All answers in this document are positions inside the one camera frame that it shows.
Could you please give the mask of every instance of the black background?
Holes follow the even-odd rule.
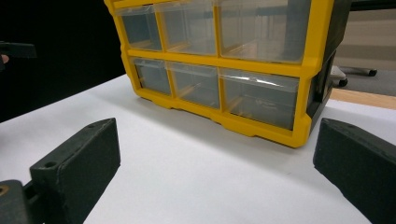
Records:
[[[125,74],[103,0],[0,0],[0,40],[37,53],[0,73],[0,122]]]

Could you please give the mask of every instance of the plastic drawer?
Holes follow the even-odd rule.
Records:
[[[218,1],[222,57],[300,63],[311,0]]]
[[[299,80],[220,69],[227,110],[235,115],[291,130]]]
[[[169,79],[164,66],[164,61],[149,59],[132,59],[136,66],[142,88],[171,94]]]
[[[162,3],[155,9],[163,19],[166,51],[216,54],[212,1]]]
[[[153,5],[118,9],[133,49],[162,50]]]
[[[216,67],[188,63],[167,63],[173,76],[177,97],[219,108],[219,81]]]

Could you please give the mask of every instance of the finger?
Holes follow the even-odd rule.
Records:
[[[3,60],[3,63],[8,63],[8,61],[9,61],[9,58],[8,58],[8,56],[7,55],[1,55],[1,59]]]

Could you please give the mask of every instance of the white table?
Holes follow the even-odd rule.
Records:
[[[322,117],[396,145],[396,111],[330,100]],[[315,168],[318,125],[290,149],[137,97],[127,76],[0,123],[0,180],[84,126],[116,118],[121,167],[86,223],[369,223]]]

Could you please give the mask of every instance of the wooden surface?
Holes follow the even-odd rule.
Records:
[[[394,96],[332,89],[332,95],[330,98],[338,101],[345,101],[360,105],[372,105],[396,110],[396,97]]]

